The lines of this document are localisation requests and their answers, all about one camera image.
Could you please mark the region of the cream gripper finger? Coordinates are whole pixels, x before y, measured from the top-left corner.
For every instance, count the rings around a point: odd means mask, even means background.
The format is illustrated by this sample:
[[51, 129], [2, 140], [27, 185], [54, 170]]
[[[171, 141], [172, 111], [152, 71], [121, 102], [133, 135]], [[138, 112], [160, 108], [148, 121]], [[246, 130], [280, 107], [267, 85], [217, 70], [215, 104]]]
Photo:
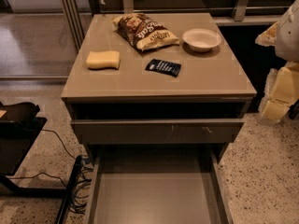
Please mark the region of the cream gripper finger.
[[276, 38], [277, 38], [277, 30], [278, 30], [278, 22], [275, 22], [264, 32], [262, 32], [256, 37], [255, 43], [257, 45], [264, 46], [264, 47], [275, 46]]
[[298, 99], [299, 63], [286, 62], [279, 70], [272, 68], [267, 75], [260, 115], [263, 119], [281, 121]]

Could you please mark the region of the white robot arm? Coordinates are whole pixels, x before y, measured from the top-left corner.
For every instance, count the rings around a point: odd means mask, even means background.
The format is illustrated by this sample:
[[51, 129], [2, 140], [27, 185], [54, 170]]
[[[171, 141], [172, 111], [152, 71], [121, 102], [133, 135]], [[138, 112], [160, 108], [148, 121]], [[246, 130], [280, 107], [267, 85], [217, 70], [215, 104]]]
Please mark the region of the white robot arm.
[[258, 35], [255, 43], [273, 46], [276, 55], [286, 61], [278, 70], [270, 70], [259, 106], [262, 120], [277, 123], [299, 100], [299, 0], [295, 0], [279, 21]]

